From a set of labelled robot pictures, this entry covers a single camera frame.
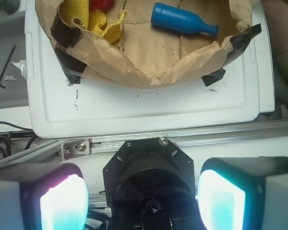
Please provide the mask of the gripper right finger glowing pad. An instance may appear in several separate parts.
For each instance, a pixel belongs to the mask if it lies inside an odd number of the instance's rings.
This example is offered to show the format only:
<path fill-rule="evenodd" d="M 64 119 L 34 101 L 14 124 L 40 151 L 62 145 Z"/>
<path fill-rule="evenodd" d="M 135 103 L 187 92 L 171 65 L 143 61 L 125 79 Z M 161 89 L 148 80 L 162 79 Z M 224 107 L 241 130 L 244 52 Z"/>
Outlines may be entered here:
<path fill-rule="evenodd" d="M 288 157 L 209 158 L 197 195 L 208 230 L 288 230 Z"/>

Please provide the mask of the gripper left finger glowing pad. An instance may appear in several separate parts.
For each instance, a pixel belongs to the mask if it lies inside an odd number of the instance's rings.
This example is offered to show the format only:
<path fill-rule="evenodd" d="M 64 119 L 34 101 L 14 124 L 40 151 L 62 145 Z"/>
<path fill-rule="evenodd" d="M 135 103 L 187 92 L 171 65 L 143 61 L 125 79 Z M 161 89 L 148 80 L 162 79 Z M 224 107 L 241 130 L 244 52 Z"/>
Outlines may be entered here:
<path fill-rule="evenodd" d="M 88 201 L 73 163 L 0 163 L 0 230 L 82 230 Z"/>

